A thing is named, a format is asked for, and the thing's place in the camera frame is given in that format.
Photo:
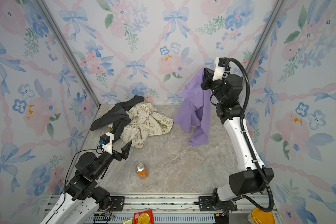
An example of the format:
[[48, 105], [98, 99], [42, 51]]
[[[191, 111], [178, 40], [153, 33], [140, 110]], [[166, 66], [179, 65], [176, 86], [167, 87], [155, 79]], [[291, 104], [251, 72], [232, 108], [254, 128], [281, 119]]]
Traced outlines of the purple cloth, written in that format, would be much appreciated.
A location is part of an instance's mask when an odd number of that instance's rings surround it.
[[184, 101], [174, 118], [174, 123], [187, 133], [190, 133], [191, 128], [195, 127], [192, 137], [188, 141], [190, 146], [206, 145], [209, 142], [211, 92], [201, 88], [203, 80], [204, 69], [201, 69], [185, 86], [181, 94]]

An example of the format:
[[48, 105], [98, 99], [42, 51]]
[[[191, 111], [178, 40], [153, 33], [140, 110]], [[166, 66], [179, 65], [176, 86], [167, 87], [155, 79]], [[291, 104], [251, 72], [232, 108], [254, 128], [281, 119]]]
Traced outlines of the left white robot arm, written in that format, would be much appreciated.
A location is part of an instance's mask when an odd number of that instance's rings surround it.
[[132, 142], [127, 143], [121, 152], [94, 154], [93, 149], [81, 150], [77, 163], [72, 163], [76, 171], [60, 195], [59, 200], [41, 221], [43, 224], [83, 224], [89, 217], [98, 213], [109, 221], [114, 211], [123, 207], [124, 197], [111, 199], [111, 194], [98, 185], [113, 160], [128, 159]]

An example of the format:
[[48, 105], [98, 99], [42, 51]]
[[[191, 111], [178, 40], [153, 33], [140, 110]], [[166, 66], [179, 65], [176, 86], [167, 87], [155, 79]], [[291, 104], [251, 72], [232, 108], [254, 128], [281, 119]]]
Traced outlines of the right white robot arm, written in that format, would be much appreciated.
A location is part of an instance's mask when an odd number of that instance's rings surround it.
[[205, 68], [201, 88], [210, 90], [218, 100], [217, 116], [230, 136], [238, 172], [229, 175], [226, 185], [214, 189], [211, 204], [217, 211], [236, 211], [234, 203], [246, 199], [261, 211], [271, 212], [274, 202], [269, 183], [274, 173], [259, 158], [246, 127], [245, 107], [238, 102], [245, 79], [236, 74], [213, 78], [214, 71]]

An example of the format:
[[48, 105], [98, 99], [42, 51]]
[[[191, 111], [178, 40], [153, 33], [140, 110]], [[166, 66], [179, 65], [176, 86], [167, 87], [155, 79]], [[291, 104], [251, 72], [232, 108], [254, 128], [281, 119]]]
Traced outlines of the cream patterned cloth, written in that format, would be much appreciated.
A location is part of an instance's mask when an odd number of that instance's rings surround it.
[[128, 112], [131, 122], [124, 127], [120, 138], [132, 142], [132, 147], [143, 148], [150, 136], [168, 134], [173, 127], [173, 119], [157, 112], [157, 108], [149, 102], [134, 105]]

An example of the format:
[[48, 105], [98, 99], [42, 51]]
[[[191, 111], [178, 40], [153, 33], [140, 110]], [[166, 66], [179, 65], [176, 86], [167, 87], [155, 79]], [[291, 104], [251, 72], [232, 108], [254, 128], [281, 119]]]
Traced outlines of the dark grey cloth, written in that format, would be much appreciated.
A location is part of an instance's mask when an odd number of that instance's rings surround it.
[[113, 143], [115, 143], [120, 138], [124, 128], [131, 123], [127, 112], [136, 104], [144, 102], [144, 100], [143, 96], [134, 96], [129, 101], [117, 103], [106, 114], [96, 119], [92, 123], [90, 130], [94, 131], [112, 124], [112, 134], [114, 135]]

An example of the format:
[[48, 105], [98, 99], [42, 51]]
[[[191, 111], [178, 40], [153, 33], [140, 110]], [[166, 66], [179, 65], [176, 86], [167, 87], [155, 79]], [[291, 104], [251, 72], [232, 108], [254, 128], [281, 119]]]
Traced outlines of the orange soda can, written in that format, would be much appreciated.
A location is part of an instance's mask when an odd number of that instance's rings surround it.
[[140, 162], [136, 165], [136, 174], [138, 175], [138, 177], [140, 179], [145, 179], [148, 177], [149, 175], [149, 172], [148, 172], [148, 169], [147, 169], [147, 166], [146, 164]]

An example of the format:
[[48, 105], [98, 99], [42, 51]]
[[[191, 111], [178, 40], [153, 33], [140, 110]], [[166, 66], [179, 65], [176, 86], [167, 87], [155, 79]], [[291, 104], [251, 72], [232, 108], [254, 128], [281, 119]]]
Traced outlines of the red snack packet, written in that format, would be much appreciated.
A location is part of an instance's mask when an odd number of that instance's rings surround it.
[[151, 209], [135, 213], [133, 216], [134, 224], [154, 224], [154, 216]]

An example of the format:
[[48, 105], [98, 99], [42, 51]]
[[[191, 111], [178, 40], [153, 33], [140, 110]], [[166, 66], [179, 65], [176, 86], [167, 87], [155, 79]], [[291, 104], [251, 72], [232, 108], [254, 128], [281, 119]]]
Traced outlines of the yellow lidded container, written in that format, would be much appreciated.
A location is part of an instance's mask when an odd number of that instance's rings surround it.
[[275, 218], [272, 212], [263, 212], [255, 208], [248, 218], [251, 224], [275, 224]]

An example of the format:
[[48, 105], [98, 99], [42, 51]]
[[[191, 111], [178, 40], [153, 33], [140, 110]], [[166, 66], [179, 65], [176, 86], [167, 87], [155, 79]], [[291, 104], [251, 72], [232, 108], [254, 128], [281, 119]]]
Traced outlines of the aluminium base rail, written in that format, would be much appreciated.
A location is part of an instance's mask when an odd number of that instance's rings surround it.
[[151, 209], [158, 213], [224, 213], [249, 212], [256, 206], [252, 201], [235, 196], [219, 209], [208, 194], [113, 194], [98, 190], [85, 198], [61, 194], [42, 220], [43, 224], [83, 224], [94, 213], [110, 214], [140, 212]]

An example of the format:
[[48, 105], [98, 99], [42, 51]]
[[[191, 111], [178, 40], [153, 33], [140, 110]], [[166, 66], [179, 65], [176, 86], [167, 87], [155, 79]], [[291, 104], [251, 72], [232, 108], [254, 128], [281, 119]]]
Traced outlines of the aluminium corner post right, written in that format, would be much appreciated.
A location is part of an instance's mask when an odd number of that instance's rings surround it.
[[274, 7], [270, 11], [269, 17], [267, 18], [267, 23], [265, 24], [265, 27], [260, 35], [260, 38], [257, 41], [257, 45], [254, 48], [250, 62], [246, 67], [247, 74], [250, 74], [252, 72], [255, 63], [259, 60], [260, 54], [263, 48], [265, 47], [274, 26], [276, 25], [278, 17], [282, 12], [285, 3], [286, 3], [285, 0], [277, 0]]

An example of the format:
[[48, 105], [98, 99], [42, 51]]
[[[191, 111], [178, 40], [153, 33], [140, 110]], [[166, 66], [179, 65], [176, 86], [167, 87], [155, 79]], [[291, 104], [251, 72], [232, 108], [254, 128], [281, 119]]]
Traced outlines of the aluminium corner post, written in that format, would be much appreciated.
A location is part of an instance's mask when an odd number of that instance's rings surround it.
[[263, 48], [265, 47], [274, 26], [276, 25], [278, 17], [282, 12], [285, 3], [286, 3], [285, 0], [277, 0], [274, 7], [270, 11], [269, 17], [267, 18], [267, 23], [265, 24], [265, 27], [260, 35], [260, 38], [257, 41], [257, 45], [254, 48], [250, 62], [246, 67], [247, 74], [250, 74], [252, 72], [255, 63], [259, 60], [260, 54]]
[[74, 71], [78, 75], [80, 81], [82, 82], [84, 88], [88, 92], [88, 95], [93, 100], [95, 106], [97, 108], [100, 108], [101, 104], [99, 103], [98, 98], [96, 97], [93, 89], [91, 88], [91, 86], [88, 82], [88, 79], [83, 74], [83, 72], [82, 72], [82, 70], [79, 66], [79, 63], [78, 63], [78, 61], [76, 60], [76, 58], [73, 54], [73, 51], [70, 49], [67, 41], [65, 40], [64, 35], [63, 35], [62, 31], [60, 30], [58, 24], [56, 23], [52, 13], [50, 12], [46, 2], [35, 0], [35, 1], [33, 1], [33, 3], [38, 8], [39, 12], [43, 14], [43, 18], [44, 18], [45, 22], [47, 22], [49, 28], [51, 29], [51, 31], [55, 35], [55, 38], [58, 40], [58, 44], [61, 47], [61, 49], [63, 50], [64, 55], [66, 56], [70, 65], [73, 67]]

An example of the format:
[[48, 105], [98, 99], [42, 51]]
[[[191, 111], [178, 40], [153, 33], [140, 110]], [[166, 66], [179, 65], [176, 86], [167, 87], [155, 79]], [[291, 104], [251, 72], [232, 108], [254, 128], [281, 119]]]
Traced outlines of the aluminium corner post left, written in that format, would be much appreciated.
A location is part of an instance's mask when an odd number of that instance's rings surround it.
[[93, 100], [95, 106], [97, 108], [100, 108], [101, 104], [99, 103], [98, 98], [96, 97], [93, 89], [91, 88], [91, 86], [88, 82], [88, 79], [83, 74], [83, 72], [82, 72], [82, 70], [79, 66], [79, 63], [78, 63], [78, 61], [76, 60], [76, 58], [73, 54], [73, 51], [70, 49], [67, 41], [65, 40], [64, 35], [63, 35], [62, 31], [60, 30], [58, 24], [56, 23], [52, 13], [50, 12], [46, 2], [35, 0], [35, 1], [33, 1], [33, 3], [38, 8], [39, 12], [43, 14], [43, 18], [44, 18], [45, 22], [47, 22], [49, 28], [51, 29], [51, 31], [55, 35], [55, 38], [58, 40], [58, 44], [61, 47], [61, 49], [63, 50], [64, 55], [66, 56], [70, 65], [73, 67], [74, 71], [78, 75], [80, 81], [82, 82], [84, 88], [88, 92], [88, 95]]

